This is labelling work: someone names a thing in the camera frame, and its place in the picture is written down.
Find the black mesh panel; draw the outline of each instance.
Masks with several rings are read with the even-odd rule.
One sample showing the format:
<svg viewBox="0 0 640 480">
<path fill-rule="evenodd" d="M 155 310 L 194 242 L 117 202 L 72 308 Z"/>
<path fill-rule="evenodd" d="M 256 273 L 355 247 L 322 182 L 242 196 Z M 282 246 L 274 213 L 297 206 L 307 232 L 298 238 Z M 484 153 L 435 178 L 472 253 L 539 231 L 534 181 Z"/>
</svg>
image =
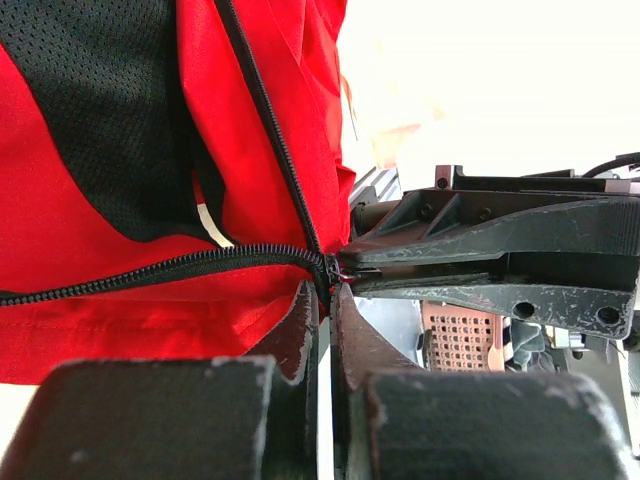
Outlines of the black mesh panel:
<svg viewBox="0 0 640 480">
<path fill-rule="evenodd" d="M 175 23 L 171 0 L 0 0 L 0 41 L 67 169 L 93 207 L 136 241 L 206 237 L 191 184 L 195 126 L 180 88 Z M 217 178 L 214 218 L 224 189 Z"/>
</svg>

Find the copper perforated plate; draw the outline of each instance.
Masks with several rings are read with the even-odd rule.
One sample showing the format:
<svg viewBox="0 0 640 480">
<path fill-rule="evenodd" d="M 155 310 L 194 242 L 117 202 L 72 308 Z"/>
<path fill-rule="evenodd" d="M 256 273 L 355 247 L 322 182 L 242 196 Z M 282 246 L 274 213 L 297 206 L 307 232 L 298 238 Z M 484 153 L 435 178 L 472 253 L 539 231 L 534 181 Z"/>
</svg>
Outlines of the copper perforated plate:
<svg viewBox="0 0 640 480">
<path fill-rule="evenodd" d="M 500 315 L 423 302 L 422 318 L 431 370 L 487 371 L 492 346 L 504 358 Z"/>
</svg>

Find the bolt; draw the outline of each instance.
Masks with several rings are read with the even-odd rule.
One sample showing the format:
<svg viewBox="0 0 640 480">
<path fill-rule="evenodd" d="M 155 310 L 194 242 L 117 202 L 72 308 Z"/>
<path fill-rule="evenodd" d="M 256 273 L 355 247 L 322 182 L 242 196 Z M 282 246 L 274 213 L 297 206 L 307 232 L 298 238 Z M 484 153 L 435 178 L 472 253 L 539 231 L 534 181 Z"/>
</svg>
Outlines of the bolt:
<svg viewBox="0 0 640 480">
<path fill-rule="evenodd" d="M 486 222 L 491 218 L 492 212 L 489 208 L 484 207 L 478 211 L 478 219 L 482 222 Z"/>
</svg>

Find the screw hole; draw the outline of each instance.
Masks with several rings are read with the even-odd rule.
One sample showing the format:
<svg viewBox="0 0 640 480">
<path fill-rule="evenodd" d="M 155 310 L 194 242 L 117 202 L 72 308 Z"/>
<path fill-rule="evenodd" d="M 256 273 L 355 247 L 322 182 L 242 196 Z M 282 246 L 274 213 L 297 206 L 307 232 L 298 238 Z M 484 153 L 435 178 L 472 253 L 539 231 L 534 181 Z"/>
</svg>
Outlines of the screw hole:
<svg viewBox="0 0 640 480">
<path fill-rule="evenodd" d="M 615 308 L 602 307 L 598 310 L 598 320 L 607 325 L 615 325 L 620 321 L 620 313 Z"/>
<path fill-rule="evenodd" d="M 529 302 L 520 302 L 513 307 L 513 314 L 519 318 L 529 318 L 536 311 L 535 307 Z"/>
</svg>

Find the screw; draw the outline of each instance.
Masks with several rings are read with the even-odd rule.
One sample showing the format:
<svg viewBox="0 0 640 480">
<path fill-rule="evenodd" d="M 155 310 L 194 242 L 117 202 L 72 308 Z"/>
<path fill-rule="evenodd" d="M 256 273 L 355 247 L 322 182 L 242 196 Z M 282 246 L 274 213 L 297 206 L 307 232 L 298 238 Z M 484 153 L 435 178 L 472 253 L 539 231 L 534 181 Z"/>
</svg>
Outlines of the screw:
<svg viewBox="0 0 640 480">
<path fill-rule="evenodd" d="M 418 212 L 418 216 L 422 220 L 430 220 L 433 216 L 433 207 L 431 206 L 431 204 L 425 203 Z"/>
<path fill-rule="evenodd" d="M 491 209 L 484 207 L 478 211 L 478 219 L 482 222 L 486 222 L 491 218 L 492 212 Z"/>
</svg>

